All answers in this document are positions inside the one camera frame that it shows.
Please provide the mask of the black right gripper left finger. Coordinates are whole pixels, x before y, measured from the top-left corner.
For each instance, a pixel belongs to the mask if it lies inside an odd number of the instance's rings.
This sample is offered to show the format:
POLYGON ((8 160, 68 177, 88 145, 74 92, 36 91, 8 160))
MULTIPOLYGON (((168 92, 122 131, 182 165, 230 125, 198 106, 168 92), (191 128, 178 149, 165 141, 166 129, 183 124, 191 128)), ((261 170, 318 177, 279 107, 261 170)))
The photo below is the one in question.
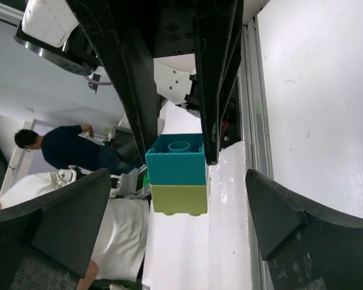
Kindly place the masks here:
POLYGON ((110 187, 102 169, 0 210, 0 289, 76 289, 88 269, 110 187))

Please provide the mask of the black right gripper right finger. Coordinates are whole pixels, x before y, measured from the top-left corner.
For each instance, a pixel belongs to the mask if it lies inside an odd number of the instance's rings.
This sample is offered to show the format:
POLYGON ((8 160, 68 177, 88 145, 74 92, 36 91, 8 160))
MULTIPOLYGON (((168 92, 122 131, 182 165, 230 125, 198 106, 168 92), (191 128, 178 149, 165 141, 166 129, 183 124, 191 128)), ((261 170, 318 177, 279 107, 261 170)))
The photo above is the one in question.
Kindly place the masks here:
POLYGON ((363 219, 249 169, 246 188, 261 258, 275 289, 363 289, 363 219))

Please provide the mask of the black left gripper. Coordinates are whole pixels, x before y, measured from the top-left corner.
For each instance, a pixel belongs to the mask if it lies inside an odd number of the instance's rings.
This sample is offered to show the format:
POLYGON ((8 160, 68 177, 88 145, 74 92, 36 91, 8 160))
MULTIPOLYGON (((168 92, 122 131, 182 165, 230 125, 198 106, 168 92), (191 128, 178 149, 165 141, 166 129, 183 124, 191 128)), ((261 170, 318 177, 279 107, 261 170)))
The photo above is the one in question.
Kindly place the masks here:
POLYGON ((157 138, 153 57, 195 53, 206 162, 218 163, 221 125, 241 62, 243 1, 159 1, 152 55, 152 1, 68 1, 105 68, 140 154, 157 138))

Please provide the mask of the teal and green lego block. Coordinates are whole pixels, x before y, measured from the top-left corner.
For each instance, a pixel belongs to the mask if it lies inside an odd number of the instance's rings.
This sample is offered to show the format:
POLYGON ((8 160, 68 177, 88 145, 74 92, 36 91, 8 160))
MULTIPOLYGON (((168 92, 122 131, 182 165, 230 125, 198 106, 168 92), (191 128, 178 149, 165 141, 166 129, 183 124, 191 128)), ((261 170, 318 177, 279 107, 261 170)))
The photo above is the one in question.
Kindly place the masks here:
POLYGON ((208 167, 202 134, 162 134, 146 153, 154 212, 208 212, 208 167))

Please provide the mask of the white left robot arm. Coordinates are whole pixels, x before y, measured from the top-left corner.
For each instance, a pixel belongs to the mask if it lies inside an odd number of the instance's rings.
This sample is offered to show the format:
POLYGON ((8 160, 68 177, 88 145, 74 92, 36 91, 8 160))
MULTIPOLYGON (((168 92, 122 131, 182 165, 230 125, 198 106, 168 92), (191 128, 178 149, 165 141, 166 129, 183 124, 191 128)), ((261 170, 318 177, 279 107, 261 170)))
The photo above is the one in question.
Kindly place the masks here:
POLYGON ((193 54, 187 104, 200 113, 206 162, 214 165, 241 62, 243 8, 243 1, 28 1, 15 41, 73 74, 102 66, 140 156, 157 137, 154 60, 193 54))

